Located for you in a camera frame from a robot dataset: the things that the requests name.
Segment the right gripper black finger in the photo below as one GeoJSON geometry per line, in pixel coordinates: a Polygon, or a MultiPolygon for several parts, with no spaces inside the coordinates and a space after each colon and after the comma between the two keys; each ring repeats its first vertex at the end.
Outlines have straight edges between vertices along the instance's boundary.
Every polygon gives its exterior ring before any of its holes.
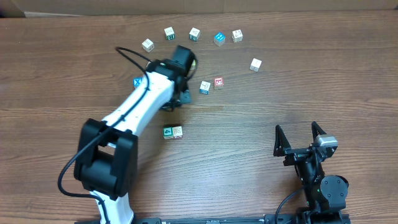
{"type": "Polygon", "coordinates": [[[275,144],[273,156],[282,157],[286,155],[286,152],[291,150],[291,145],[288,142],[282,128],[277,125],[275,127],[275,144]]]}
{"type": "Polygon", "coordinates": [[[317,124],[316,121],[313,121],[311,123],[311,125],[312,125],[313,144],[314,145],[324,145],[326,132],[324,132],[324,130],[322,130],[322,128],[317,124]]]}

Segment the wooden block red side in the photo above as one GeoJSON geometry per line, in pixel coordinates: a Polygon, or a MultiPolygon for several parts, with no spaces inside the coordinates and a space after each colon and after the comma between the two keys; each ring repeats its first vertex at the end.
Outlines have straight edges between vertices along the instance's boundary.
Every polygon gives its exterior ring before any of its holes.
{"type": "Polygon", "coordinates": [[[181,126],[175,126],[172,128],[174,139],[183,138],[183,131],[181,126]]]}

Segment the green numeral four block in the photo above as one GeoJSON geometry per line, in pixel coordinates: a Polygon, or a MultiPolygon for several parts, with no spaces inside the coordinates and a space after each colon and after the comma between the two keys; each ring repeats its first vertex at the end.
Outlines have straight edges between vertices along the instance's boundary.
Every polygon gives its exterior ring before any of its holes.
{"type": "Polygon", "coordinates": [[[172,127],[164,127],[163,128],[163,137],[164,137],[164,139],[173,139],[174,138],[172,127]]]}

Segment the blue letter X block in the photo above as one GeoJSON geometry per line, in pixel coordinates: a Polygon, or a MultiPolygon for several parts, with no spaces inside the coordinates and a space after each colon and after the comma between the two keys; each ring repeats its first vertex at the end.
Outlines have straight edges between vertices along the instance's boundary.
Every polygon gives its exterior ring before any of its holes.
{"type": "Polygon", "coordinates": [[[142,83],[142,78],[135,78],[133,79],[133,86],[137,88],[142,83]]]}

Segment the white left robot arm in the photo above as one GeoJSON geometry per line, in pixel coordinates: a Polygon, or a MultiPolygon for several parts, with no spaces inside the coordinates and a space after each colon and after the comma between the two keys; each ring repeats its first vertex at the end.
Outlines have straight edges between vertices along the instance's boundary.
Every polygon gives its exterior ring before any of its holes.
{"type": "Polygon", "coordinates": [[[150,61],[142,83],[101,121],[82,126],[73,175],[99,208],[97,223],[132,223],[128,192],[136,177],[138,138],[159,110],[172,112],[190,102],[187,82],[197,62],[188,48],[177,46],[172,58],[150,61]]]}

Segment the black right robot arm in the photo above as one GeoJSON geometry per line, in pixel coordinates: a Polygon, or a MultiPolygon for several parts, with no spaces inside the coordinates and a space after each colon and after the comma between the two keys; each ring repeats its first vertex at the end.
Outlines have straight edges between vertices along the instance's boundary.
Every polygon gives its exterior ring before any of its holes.
{"type": "Polygon", "coordinates": [[[282,128],[275,127],[273,155],[283,157],[285,166],[294,166],[302,186],[288,195],[277,207],[274,223],[350,223],[346,208],[349,183],[340,175],[325,175],[322,162],[332,157],[338,148],[336,138],[312,122],[313,142],[307,148],[293,149],[282,128]],[[292,197],[304,192],[306,207],[296,209],[293,215],[281,215],[282,206],[292,197]]]}

